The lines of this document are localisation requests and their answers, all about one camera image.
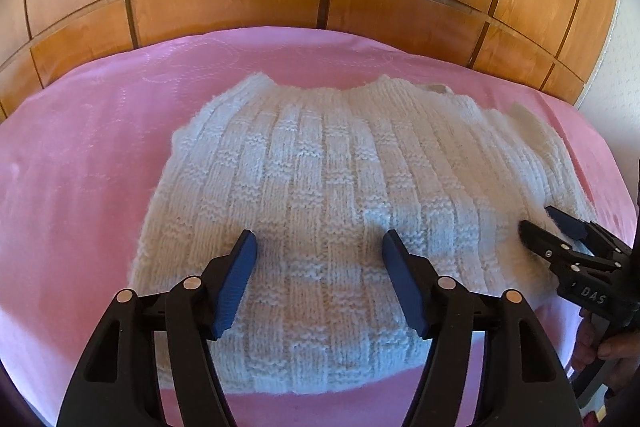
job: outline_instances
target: pink tablecloth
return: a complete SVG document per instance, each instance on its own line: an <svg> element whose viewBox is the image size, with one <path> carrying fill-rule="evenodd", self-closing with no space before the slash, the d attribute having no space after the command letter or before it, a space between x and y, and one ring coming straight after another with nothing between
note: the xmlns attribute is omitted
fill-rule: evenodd
<svg viewBox="0 0 640 427"><path fill-rule="evenodd" d="M447 84L484 107L520 102L564 139L601 224L633 239L634 207L604 140L573 107L528 87L368 39L292 28L217 32L97 60L0 126L0 359L52 423L84 344L126 286L172 132L254 71L305 87L352 87L386 73ZM566 360L574 309L555 301L539 313ZM470 389L480 356L476 350ZM419 373L347 393L229 402L241 427L388 427L401 424ZM168 419L178 424L175 396L164 398Z"/></svg>

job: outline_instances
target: silver screw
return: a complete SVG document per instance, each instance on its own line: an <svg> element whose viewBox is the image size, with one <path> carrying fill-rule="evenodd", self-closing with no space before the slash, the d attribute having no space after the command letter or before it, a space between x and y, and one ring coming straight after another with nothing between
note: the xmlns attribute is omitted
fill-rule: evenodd
<svg viewBox="0 0 640 427"><path fill-rule="evenodd" d="M133 297L133 292L131 290L122 290L118 292L116 295L116 301L120 303L129 302Z"/></svg>
<svg viewBox="0 0 640 427"><path fill-rule="evenodd" d="M184 286L184 288L187 290L194 290L196 288L199 288L201 284L202 280L200 280L200 277L189 277L188 279L184 280L182 286Z"/></svg>
<svg viewBox="0 0 640 427"><path fill-rule="evenodd" d="M440 286L440 288L442 288L443 290L452 290L456 287L456 281L451 277L440 277L438 279L438 286Z"/></svg>
<svg viewBox="0 0 640 427"><path fill-rule="evenodd" d="M518 304L520 302L522 302L522 293L516 291L516 290L509 290L507 292L507 300L509 300L510 302L514 303L514 304Z"/></svg>

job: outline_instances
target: basket weave knit pattern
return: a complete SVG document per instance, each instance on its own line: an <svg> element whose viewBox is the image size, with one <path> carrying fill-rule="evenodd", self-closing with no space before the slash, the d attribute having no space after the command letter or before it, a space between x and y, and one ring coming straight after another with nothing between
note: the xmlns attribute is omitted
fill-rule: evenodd
<svg viewBox="0 0 640 427"><path fill-rule="evenodd" d="M517 223L558 233L548 204L594 218L562 139L521 106L483 110L386 76L337 90L255 74L175 132L130 285L166 291L251 229L257 265L233 327L211 344L225 392L352 389L427 354L383 266L386 230L469 290L516 287L535 307L554 284Z"/></svg>

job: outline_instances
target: bed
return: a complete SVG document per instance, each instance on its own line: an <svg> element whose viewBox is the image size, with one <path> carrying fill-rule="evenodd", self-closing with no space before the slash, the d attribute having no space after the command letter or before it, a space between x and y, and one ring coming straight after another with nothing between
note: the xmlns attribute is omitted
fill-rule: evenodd
<svg viewBox="0 0 640 427"><path fill-rule="evenodd" d="M8 28L0 37L0 359L7 372L53 423L84 343L126 286L171 133L254 71L283 84L304 78L305 87L351 87L386 73L447 84L482 107L520 102L558 131L599 222L630 243L636 216L620 173L570 105L596 71L615 4L0 0ZM539 314L566 362L575 310L556 302ZM230 405L246 427L399 425L418 378L410 371L331 395L233 396ZM169 422L179 425L175 396L163 399ZM380 401L383 411L374 407Z"/></svg>

